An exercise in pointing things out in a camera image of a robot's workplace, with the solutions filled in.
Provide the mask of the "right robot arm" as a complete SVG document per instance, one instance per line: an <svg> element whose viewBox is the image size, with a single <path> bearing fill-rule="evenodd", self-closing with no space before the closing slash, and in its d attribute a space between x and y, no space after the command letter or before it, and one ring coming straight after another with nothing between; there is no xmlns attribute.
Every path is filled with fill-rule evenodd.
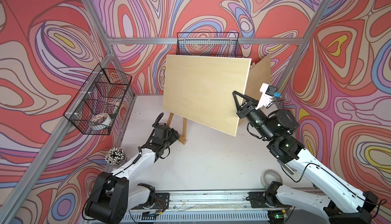
<svg viewBox="0 0 391 224"><path fill-rule="evenodd" d="M233 92L239 118L246 118L258 139L267 141L267 149L284 166L297 171L301 178L312 182L322 196L295 190L273 181L264 198L268 205L278 203L297 207L315 214L330 224L370 224L373 210L379 210L386 200L379 200L371 191L362 191L347 183L299 142L293 133L299 124L288 110L276 110L265 115L258 100L237 91Z"/></svg>

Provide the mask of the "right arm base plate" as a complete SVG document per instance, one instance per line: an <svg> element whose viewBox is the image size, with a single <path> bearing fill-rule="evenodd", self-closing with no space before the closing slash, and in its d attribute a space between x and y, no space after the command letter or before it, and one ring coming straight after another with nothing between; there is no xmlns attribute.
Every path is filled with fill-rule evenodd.
<svg viewBox="0 0 391 224"><path fill-rule="evenodd" d="M290 205L284 205L278 200L274 202L267 201L265 194L263 191L251 191L248 192L247 197L245 197L246 201L250 202L252 208L283 208L289 209Z"/></svg>

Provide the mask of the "plywood board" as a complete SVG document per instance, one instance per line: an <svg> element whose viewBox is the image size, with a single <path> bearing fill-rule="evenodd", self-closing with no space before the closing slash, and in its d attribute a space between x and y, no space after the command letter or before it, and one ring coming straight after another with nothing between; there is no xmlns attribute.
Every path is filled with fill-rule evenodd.
<svg viewBox="0 0 391 224"><path fill-rule="evenodd" d="M244 93L251 59L168 55L163 109L236 136L233 92Z"/></svg>
<svg viewBox="0 0 391 224"><path fill-rule="evenodd" d="M263 83L271 85L271 56L267 55L249 69L245 95L259 101Z"/></svg>

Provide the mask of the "wooden easel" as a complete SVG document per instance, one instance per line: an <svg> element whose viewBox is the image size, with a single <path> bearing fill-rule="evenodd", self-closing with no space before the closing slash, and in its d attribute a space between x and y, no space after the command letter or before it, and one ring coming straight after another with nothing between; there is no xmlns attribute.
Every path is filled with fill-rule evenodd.
<svg viewBox="0 0 391 224"><path fill-rule="evenodd" d="M168 117L168 120L167 120L167 126L171 126L171 123L172 123L173 118L176 118L176 119L181 118L181 119L182 119L181 124L176 123L176 124L174 125L174 127L175 127L175 129L176 129L177 131L179 131L179 132L178 132L178 134L179 134L179 136L180 136L179 142L180 142L182 145L185 145L186 142L187 142L186 136L187 136L187 124L188 124L188 119L185 118L185 117L180 117L180 116L178 116L178 115L175 115L174 113L170 113L170 114L169 114L169 117Z"/></svg>

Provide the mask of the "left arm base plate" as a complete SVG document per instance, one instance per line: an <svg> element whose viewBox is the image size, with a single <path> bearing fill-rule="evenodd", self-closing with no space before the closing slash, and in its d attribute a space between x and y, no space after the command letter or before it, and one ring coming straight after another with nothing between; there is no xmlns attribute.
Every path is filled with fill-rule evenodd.
<svg viewBox="0 0 391 224"><path fill-rule="evenodd" d="M169 207L169 200L169 192L154 193L148 197L147 202L142 204L142 207L144 209L166 210Z"/></svg>

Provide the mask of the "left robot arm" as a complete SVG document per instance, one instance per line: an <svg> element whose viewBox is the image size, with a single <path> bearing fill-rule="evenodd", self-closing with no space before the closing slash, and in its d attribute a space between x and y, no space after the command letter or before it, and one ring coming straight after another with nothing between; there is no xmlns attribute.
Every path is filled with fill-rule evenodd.
<svg viewBox="0 0 391 224"><path fill-rule="evenodd" d="M138 153L119 168L111 172L101 172L94 183L93 190L82 208L82 218L86 221L100 221L104 224L118 224L125 213L135 207L152 208L159 204L156 188L139 183L134 188L130 184L148 167L158 160L167 158L171 145L180 139L178 131L162 123L160 113L152 124L152 132L146 143L138 147Z"/></svg>

